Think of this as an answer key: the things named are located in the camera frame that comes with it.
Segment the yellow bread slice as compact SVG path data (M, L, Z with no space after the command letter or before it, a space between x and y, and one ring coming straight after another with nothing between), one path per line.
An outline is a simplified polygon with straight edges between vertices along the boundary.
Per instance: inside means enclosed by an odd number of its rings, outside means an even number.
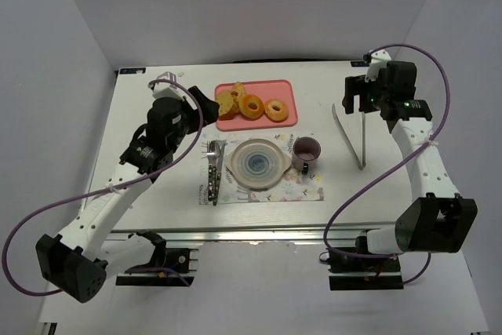
M230 90L223 90L216 95L216 102L219 104L219 119L228 120L234 118L236 114L236 103Z

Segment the metal tongs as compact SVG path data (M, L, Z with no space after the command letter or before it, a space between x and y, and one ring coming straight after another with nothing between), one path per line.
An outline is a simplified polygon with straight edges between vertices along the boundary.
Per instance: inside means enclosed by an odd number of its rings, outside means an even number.
M366 167L366 115L364 113L347 115L344 107L336 104L332 105L332 114L357 167L364 170Z

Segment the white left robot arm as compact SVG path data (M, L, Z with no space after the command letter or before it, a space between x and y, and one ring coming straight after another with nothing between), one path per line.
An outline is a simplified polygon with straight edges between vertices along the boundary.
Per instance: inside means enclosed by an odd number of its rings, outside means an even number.
M217 102L196 86L188 93L198 108L173 89L164 89L121 154L104 192L90 198L84 210L56 236L43 235L38 240L35 250L42 277L78 302L95 297L110 277L165 267L166 241L152 231L136 231L115 246L104 242L160 171L172 165L184 137L218 119Z

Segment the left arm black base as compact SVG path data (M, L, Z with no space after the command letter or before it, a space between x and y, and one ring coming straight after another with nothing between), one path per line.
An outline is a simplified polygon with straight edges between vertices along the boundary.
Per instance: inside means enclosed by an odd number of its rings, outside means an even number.
M127 235L130 240L139 236L154 247L148 262L133 266L117 275L116 286L190 287L198 268L198 249L170 245L152 231Z

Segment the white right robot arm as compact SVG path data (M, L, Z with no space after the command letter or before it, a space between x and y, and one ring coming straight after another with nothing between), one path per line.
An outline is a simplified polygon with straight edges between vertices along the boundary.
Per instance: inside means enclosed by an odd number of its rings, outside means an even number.
M394 225L367 232L369 254L456 253L478 214L475 201L463 197L446 172L432 138L430 108L414 97L416 79L416 65L404 61L345 79L346 114L353 113L355 99L360 112L380 113L406 162L412 192L411 205Z

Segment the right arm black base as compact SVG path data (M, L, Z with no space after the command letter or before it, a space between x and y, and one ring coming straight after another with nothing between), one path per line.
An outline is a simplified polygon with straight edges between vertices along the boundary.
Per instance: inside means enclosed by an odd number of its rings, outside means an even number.
M360 259L323 251L318 260L329 268L331 291L377 291L404 289L397 259Z

